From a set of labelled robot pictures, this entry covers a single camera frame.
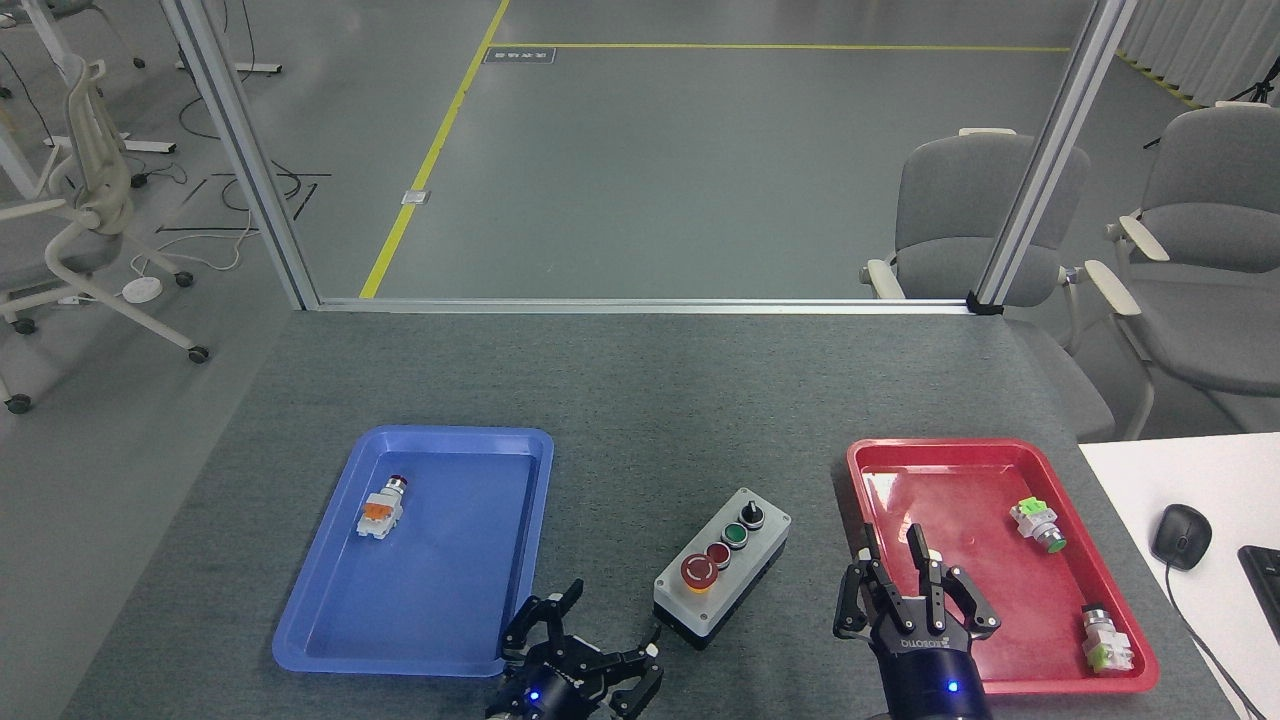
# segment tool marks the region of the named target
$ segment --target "chair caster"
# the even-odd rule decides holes
[[[27,410],[31,410],[31,397],[18,393],[9,400],[5,400],[4,406],[8,407],[14,415],[22,415]]]

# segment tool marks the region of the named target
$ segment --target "emergency stop button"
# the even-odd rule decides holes
[[[680,577],[689,585],[689,589],[704,593],[716,583],[719,570],[716,569],[716,562],[710,557],[707,557],[701,552],[695,552],[680,564]]]

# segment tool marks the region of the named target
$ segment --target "metal post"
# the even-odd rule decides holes
[[[67,70],[63,69],[67,67],[64,58],[70,54],[72,46],[67,42],[67,37],[63,36],[61,28],[58,27],[54,13],[40,0],[22,0],[22,9],[27,10],[31,26],[36,28],[36,35],[45,44],[45,50],[49,51],[49,58],[54,60],[54,65],[61,73],[63,81],[67,82],[68,87],[74,86],[78,78],[69,77]]]
[[[970,296],[975,310],[1004,304],[1137,4],[1137,0],[1097,0],[1091,8],[1014,208]]]
[[[161,0],[161,5],[196,86],[205,97],[232,169],[262,229],[268,254],[275,264],[289,302],[296,310],[320,307],[320,299],[293,234],[293,222],[284,197],[275,186],[266,152],[250,123],[244,91],[227,61],[225,49],[220,36],[214,32],[209,10],[201,0]]]

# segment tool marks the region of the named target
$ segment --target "chair armrest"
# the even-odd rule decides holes
[[[902,286],[897,284],[897,277],[893,275],[893,269],[888,266],[888,263],[878,259],[868,260],[865,270],[867,278],[876,291],[876,297],[881,300],[906,300]]]
[[[1155,260],[1157,263],[1167,263],[1169,252],[1160,245],[1156,236],[1151,234],[1147,225],[1142,224],[1142,220],[1132,215],[1120,217],[1120,228],[1124,231],[1125,237],[1133,241],[1142,250],[1142,254],[1147,256],[1148,260]]]
[[[1089,275],[1089,279],[1093,281],[1093,284],[1098,287],[1098,292],[1101,292],[1102,297],[1107,300],[1107,304],[1111,305],[1111,310],[1116,315],[1123,315],[1125,318],[1142,315],[1142,307],[1138,306],[1138,301],[1134,300],[1129,288],[1120,282],[1120,278],[1111,272],[1111,268],[1107,268],[1097,260],[1085,260],[1084,272]]]
[[[4,220],[13,220],[17,218],[26,218],[27,215],[38,215],[40,213],[47,213],[50,210],[56,210],[64,208],[67,201],[61,197],[54,200],[38,200],[36,202],[24,202],[22,205],[15,205],[13,208],[0,209],[0,223]]]

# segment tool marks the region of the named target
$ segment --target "red push button switch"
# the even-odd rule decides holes
[[[707,557],[712,559],[712,562],[716,564],[717,570],[728,569],[728,561],[732,557],[732,555],[733,553],[730,552],[728,546],[722,542],[713,542],[709,546],[707,546]]]
[[[695,552],[680,564],[680,577],[684,578],[689,589],[704,593],[712,587],[716,578],[719,577],[719,570],[716,569],[716,564],[712,562],[710,557]]]

